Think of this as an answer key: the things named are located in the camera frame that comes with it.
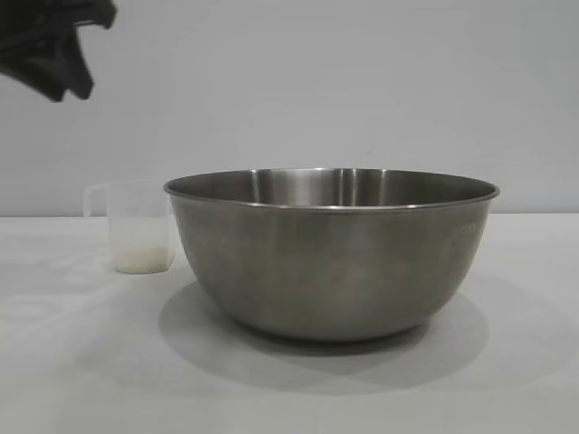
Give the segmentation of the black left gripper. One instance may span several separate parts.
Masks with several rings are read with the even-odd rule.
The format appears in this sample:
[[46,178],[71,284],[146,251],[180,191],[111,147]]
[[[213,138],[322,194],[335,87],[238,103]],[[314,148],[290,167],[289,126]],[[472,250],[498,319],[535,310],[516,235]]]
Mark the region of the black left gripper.
[[3,1],[1,73],[52,102],[67,90],[88,99],[94,82],[78,29],[109,29],[117,13],[113,1]]

